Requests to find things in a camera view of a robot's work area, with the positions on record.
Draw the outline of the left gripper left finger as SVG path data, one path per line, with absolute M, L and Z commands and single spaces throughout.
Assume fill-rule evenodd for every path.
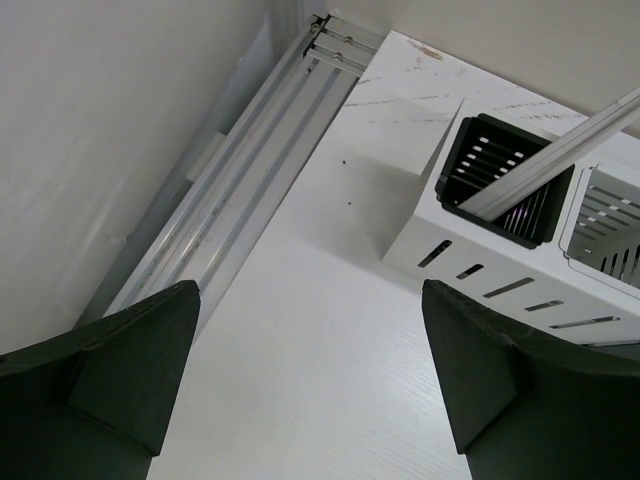
M 1 356 L 4 479 L 144 479 L 165 441 L 200 291 L 181 281 Z

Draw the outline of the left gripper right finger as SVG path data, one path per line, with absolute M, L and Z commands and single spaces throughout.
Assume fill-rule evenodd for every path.
M 422 312 L 475 479 L 635 479 L 639 346 L 574 344 L 428 280 Z

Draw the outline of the white chopstick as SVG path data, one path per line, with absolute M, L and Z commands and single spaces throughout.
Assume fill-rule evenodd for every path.
M 478 218 L 494 220 L 638 117 L 639 90 L 634 89 L 587 118 L 459 207 Z

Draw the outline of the white utensil holder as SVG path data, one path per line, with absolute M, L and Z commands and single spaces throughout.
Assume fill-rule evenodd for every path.
M 639 144 L 593 152 L 574 165 L 553 238 L 530 250 L 446 211 L 437 199 L 454 138 L 487 114 L 553 135 L 464 100 L 422 176 L 423 189 L 385 255 L 419 280 L 436 279 L 502 314 L 579 344 L 639 338 Z

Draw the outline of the black insert cup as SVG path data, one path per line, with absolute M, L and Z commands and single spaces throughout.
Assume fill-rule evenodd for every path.
M 552 240 L 574 168 L 489 222 L 460 205 L 542 150 L 549 140 L 481 113 L 462 119 L 435 191 L 443 208 L 533 250 Z

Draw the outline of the aluminium rail left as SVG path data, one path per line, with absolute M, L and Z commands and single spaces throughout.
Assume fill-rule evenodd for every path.
M 178 161 L 80 323 L 183 280 L 197 283 L 207 322 L 382 42 L 312 17 L 231 129 L 201 132 Z

